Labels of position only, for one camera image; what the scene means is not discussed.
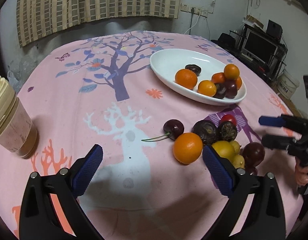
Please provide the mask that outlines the person's right hand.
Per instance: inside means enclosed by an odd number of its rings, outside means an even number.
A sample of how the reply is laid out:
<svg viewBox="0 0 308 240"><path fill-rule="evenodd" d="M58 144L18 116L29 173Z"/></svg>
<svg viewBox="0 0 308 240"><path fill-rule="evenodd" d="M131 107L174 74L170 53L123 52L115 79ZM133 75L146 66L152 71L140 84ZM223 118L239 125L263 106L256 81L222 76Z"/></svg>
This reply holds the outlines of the person's right hand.
<svg viewBox="0 0 308 240"><path fill-rule="evenodd" d="M302 167L300 165L300 160L295 158L295 179L298 185L305 186L308 184L308 166Z"/></svg>

